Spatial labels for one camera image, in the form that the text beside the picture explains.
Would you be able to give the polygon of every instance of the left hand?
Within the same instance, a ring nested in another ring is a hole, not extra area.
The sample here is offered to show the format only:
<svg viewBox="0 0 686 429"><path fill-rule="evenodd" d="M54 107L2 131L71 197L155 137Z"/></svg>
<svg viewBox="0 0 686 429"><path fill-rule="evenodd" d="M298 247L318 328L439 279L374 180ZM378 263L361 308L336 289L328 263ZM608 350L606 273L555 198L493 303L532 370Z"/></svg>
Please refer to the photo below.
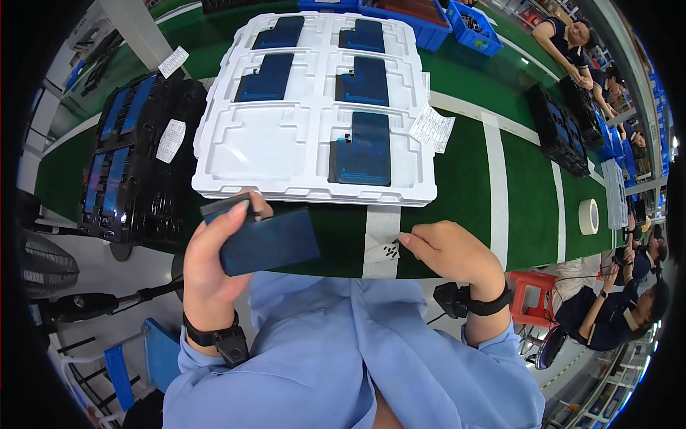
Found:
<svg viewBox="0 0 686 429"><path fill-rule="evenodd" d="M607 270L607 274L605 274L603 278L603 284L602 284L602 289L605 291L605 293L610 292L612 290L612 287L615 284L615 280L617 278L617 273L619 272L619 265L615 264L614 262L610 264Z"/></svg>
<svg viewBox="0 0 686 429"><path fill-rule="evenodd" d="M593 79L588 78L586 76L581 76L581 80L579 80L579 85L583 89L588 89L589 91L593 89Z"/></svg>
<svg viewBox="0 0 686 429"><path fill-rule="evenodd" d="M250 192L250 201L263 218L274 215L261 195ZM230 323L226 325L226 322L233 321L233 301L252 279L252 274L229 277L219 260L219 252L226 240L245 222L247 203L236 204L209 225L201 222L186 248L183 307L189 322L200 331L229 327Z"/></svg>

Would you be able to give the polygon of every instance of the dark uniform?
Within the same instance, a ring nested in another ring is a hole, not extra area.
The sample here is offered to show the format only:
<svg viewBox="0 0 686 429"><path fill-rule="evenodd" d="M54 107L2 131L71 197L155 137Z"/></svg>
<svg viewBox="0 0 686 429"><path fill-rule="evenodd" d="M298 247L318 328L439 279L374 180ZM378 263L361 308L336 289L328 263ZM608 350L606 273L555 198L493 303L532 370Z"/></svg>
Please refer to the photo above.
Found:
<svg viewBox="0 0 686 429"><path fill-rule="evenodd" d="M594 69L589 67L589 72L591 72L591 78L593 79L593 84L598 85L602 91L603 100L607 101L610 97L610 90L605 87L605 82L607 78L605 77L605 72L603 70Z"/></svg>
<svg viewBox="0 0 686 429"><path fill-rule="evenodd" d="M607 294L605 302L595 317L588 339L579 334L579 327L597 299L590 287L584 286L578 294L566 300L555 313L555 319L570 337L591 350L616 349L629 341L631 333L639 329L631 315L631 310L636 308L638 301L637 284L636 281L631 280L623 291Z"/></svg>
<svg viewBox="0 0 686 429"><path fill-rule="evenodd" d="M562 55L565 56L570 64L576 66L577 69L588 69L589 65L583 56L583 48L581 46L569 48L569 42L565 40L565 28L567 24L563 23L559 18L550 17L546 19L549 23L555 27L555 35L550 38L553 45L557 48Z"/></svg>

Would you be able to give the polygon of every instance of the blue uniform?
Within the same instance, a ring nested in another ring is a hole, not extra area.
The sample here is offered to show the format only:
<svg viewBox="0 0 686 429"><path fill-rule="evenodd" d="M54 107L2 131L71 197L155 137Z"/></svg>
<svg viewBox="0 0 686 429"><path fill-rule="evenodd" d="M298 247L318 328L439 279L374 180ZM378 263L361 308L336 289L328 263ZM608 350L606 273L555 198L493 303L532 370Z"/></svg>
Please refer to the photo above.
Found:
<svg viewBox="0 0 686 429"><path fill-rule="evenodd" d="M539 428L545 400L512 322L478 347L423 320L414 280L256 273L257 330L234 369L190 348L164 401L170 428L371 428L374 386L405 428Z"/></svg>
<svg viewBox="0 0 686 429"><path fill-rule="evenodd" d="M631 316L638 300L637 282L629 281L622 292L607 294L595 318L588 339L579 334L579 327L597 299L592 288L584 286L579 293L566 300L555 313L570 337L595 351L608 351L629 341L631 332L638 329Z"/></svg>

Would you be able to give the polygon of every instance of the worker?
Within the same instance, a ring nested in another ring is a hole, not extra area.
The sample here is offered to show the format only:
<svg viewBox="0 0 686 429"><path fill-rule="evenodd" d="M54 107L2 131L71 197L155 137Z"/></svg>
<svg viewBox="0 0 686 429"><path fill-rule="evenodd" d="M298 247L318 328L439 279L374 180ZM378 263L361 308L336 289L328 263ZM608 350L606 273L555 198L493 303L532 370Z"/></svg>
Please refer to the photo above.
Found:
<svg viewBox="0 0 686 429"><path fill-rule="evenodd" d="M631 245L627 245L624 259L631 263L634 256ZM631 265L621 269L626 284L624 289L610 293L619 271L619 266L612 263L598 296L593 288L584 286L555 313L556 321L569 336L591 350L613 350L630 340L642 338L667 310L670 292L665 281L658 278L651 289L639 297Z"/></svg>
<svg viewBox="0 0 686 429"><path fill-rule="evenodd" d="M608 98L611 93L615 97L619 97L619 94L626 91L626 83L624 83L624 79L622 79L622 75L617 66L613 63L605 68L605 71L589 67L589 72L593 79L593 89L591 90L593 98L595 99L595 102L598 103L598 106L600 106L605 117L612 119L615 116L619 116L619 113L608 103ZM617 129L622 141L626 140L627 135L624 124L618 124Z"/></svg>
<svg viewBox="0 0 686 429"><path fill-rule="evenodd" d="M260 195L250 197L256 211L273 214ZM425 324L414 280L229 277L218 254L247 205L201 223L186 249L181 375L165 394L165 428L540 427L545 400L517 354L507 304L469 314L458 340ZM499 260L459 225L416 225L399 241L436 274L470 283L471 299L503 296ZM241 322L250 320L257 337L250 359L229 369L187 332L230 327L248 287L251 313Z"/></svg>
<svg viewBox="0 0 686 429"><path fill-rule="evenodd" d="M532 36L581 87L593 89L593 78L583 49L594 47L598 38L588 21L579 19L566 25L559 18L551 16L534 28Z"/></svg>
<svg viewBox="0 0 686 429"><path fill-rule="evenodd" d="M628 230L636 229L634 215L628 215ZM648 238L647 246L640 246L639 241L630 239L627 246L635 249L635 260L631 265L632 278L638 285L648 276L651 269L657 268L657 262L663 262L667 257L667 245L662 237L660 225L655 225ZM620 259L624 254L624 247L612 249L602 254L592 255L561 262L555 265L560 275L555 280L555 293L553 294L553 309L556 311L563 302L578 294L584 287L593 287L598 272L606 270L612 264L612 256L617 255ZM624 277L615 276L613 284L623 286Z"/></svg>

